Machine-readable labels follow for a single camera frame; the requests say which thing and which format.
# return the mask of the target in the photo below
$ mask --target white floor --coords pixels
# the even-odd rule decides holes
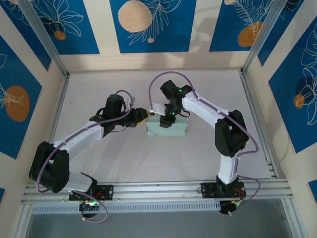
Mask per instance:
[[[260,152],[242,157],[238,173],[254,178],[270,178],[260,139],[237,70],[177,70],[192,81],[196,91],[214,104],[241,111],[247,130],[259,144]],[[163,72],[109,71],[71,75],[55,140],[82,127],[106,99],[119,89],[136,98],[135,107],[148,108],[148,86]],[[158,79],[152,87],[154,103],[167,103],[159,87],[167,80],[182,87],[187,81],[170,74]],[[251,141],[246,150],[253,149]],[[147,136],[146,124],[112,133],[85,148],[70,163],[73,172],[84,172],[99,182],[181,181],[215,179],[220,154],[214,145],[214,130],[192,114],[185,137]]]

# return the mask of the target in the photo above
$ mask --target vent grille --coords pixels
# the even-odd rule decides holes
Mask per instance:
[[[139,212],[187,212],[187,211],[219,211],[218,201],[202,202],[157,202],[157,203],[108,203],[109,213]],[[104,213],[103,208],[95,207],[85,213]],[[78,214],[79,204],[35,205],[32,214]]]

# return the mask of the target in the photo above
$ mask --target purple cable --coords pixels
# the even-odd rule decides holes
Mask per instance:
[[[92,222],[92,223],[100,223],[100,222],[104,222],[107,218],[108,218],[108,210],[106,209],[106,206],[104,206],[98,199],[94,198],[93,196],[90,196],[84,192],[81,192],[81,191],[77,191],[77,190],[72,190],[72,192],[75,192],[75,193],[78,193],[80,195],[83,195],[85,197],[88,197],[96,202],[98,202],[103,208],[104,210],[106,211],[106,215],[104,218],[102,218],[101,220],[90,220],[90,219],[87,219],[86,217],[84,217],[84,210],[81,212],[81,217],[83,218],[84,221],[87,221],[87,222]]]
[[[194,93],[194,96],[198,99],[198,95],[196,94],[196,91],[194,89],[194,86],[192,84],[192,82],[189,80],[188,77],[186,77],[184,74],[182,73],[179,73],[179,72],[175,72],[175,71],[168,71],[168,72],[164,72],[164,73],[160,73],[158,76],[156,76],[152,82],[150,83],[150,86],[149,86],[149,100],[150,100],[150,107],[151,107],[151,110],[153,109],[153,106],[152,106],[152,100],[151,100],[151,87],[152,87],[152,84],[154,83],[155,80],[157,80],[157,78],[159,78],[160,76],[164,75],[164,74],[169,74],[169,73],[175,73],[175,74],[178,74],[178,75],[181,75],[182,77],[184,77],[188,83],[190,84],[192,90],[193,90],[193,93]],[[203,104],[207,105],[208,107],[210,107],[211,109],[213,109],[215,112],[218,112],[218,109],[216,107],[214,107],[213,105],[209,104],[208,102],[205,102],[204,100],[202,99],[199,99],[200,102],[202,102]],[[238,162],[240,160],[240,157],[243,156],[243,155],[247,155],[247,154],[254,154],[254,153],[257,153],[259,151],[259,146],[257,144],[257,142],[254,140],[254,138],[251,136],[250,133],[247,132],[247,130],[245,128],[243,128],[243,126],[241,126],[238,122],[236,122],[234,119],[232,119],[231,117],[229,117],[228,115],[226,115],[225,113],[223,112],[220,112],[220,115],[228,118],[232,123],[234,123],[237,127],[239,127],[250,139],[251,141],[253,142],[254,146],[255,146],[255,150],[252,150],[252,151],[245,151],[245,152],[241,152],[240,154],[237,155],[237,159],[236,159],[236,163],[235,163],[235,166],[234,166],[234,174],[239,177],[239,178],[242,178],[242,179],[251,179],[251,180],[254,180],[256,182],[258,182],[259,186],[258,186],[258,189],[255,191],[255,193],[244,203],[248,203],[249,201],[251,201],[256,195],[257,193],[259,192],[259,190],[261,189],[261,183],[258,179],[256,178],[250,178],[250,177],[245,177],[245,176],[240,176],[237,174],[237,170],[238,170]]]
[[[97,126],[97,125],[100,125],[100,124],[103,124],[103,123],[120,120],[120,119],[126,117],[126,116],[131,112],[131,110],[132,110],[132,108],[133,108],[133,98],[132,98],[131,94],[130,94],[129,92],[125,91],[125,90],[119,90],[119,91],[116,92],[116,94],[118,94],[119,92],[124,92],[124,93],[128,94],[129,97],[130,97],[130,99],[131,99],[132,105],[131,105],[130,109],[127,111],[127,113],[125,113],[124,115],[122,115],[122,116],[120,116],[120,117],[118,117],[118,118],[108,119],[108,120],[103,120],[103,121],[101,121],[101,122],[97,122],[97,123],[95,123],[95,124],[92,124],[92,125],[88,126],[87,129],[90,129],[90,128],[94,127],[94,126]],[[78,132],[74,133],[73,135],[71,135],[70,137],[68,137],[68,138],[65,140],[65,142],[60,143],[60,144],[50,153],[50,155],[47,157],[47,159],[46,159],[45,162],[43,163],[43,166],[41,167],[40,172],[39,172],[39,175],[38,175],[38,177],[37,177],[37,179],[36,179],[36,190],[37,190],[38,193],[45,193],[45,192],[48,191],[48,189],[43,190],[43,191],[40,191],[40,181],[41,181],[41,177],[42,177],[42,175],[43,175],[44,169],[45,169],[46,165],[49,163],[50,159],[53,157],[53,155],[54,155],[63,145],[65,145],[65,144],[66,144],[67,142],[69,142],[71,139],[75,138],[76,136],[78,136],[78,135],[81,134],[82,132],[86,131],[87,129],[86,129],[86,128],[83,128],[83,129],[79,130]],[[93,199],[93,200],[97,201],[98,203],[100,203],[98,200],[96,200],[95,198],[92,198],[90,195],[88,195],[88,194],[86,194],[86,193],[84,193],[84,192],[80,192],[80,191],[73,191],[73,192],[76,192],[76,193],[79,193],[79,194],[84,195],[84,196],[86,196],[86,197],[89,197],[90,199]],[[91,221],[91,220],[87,220],[87,219],[86,219],[86,221],[89,221],[89,222],[102,222],[102,221],[105,221],[105,220],[106,220],[106,217],[104,218],[104,220],[100,220],[100,221]]]
[[[150,83],[150,86],[149,86],[149,100],[150,100],[151,110],[153,110],[152,99],[151,99],[151,88],[152,88],[152,84],[154,83],[155,80],[157,80],[157,79],[158,79],[159,77],[161,77],[162,75],[170,74],[170,73],[178,74],[178,75],[182,76],[183,78],[185,78],[185,79],[188,81],[189,85],[191,86],[195,97],[196,97],[196,98],[198,97],[197,94],[196,94],[196,92],[195,92],[194,86],[193,86],[192,82],[189,80],[188,77],[186,77],[184,74],[179,73],[179,72],[176,72],[176,71],[167,71],[167,72],[164,72],[164,73],[160,73],[160,74],[159,74],[158,76],[156,76],[156,77],[152,80],[152,82]]]

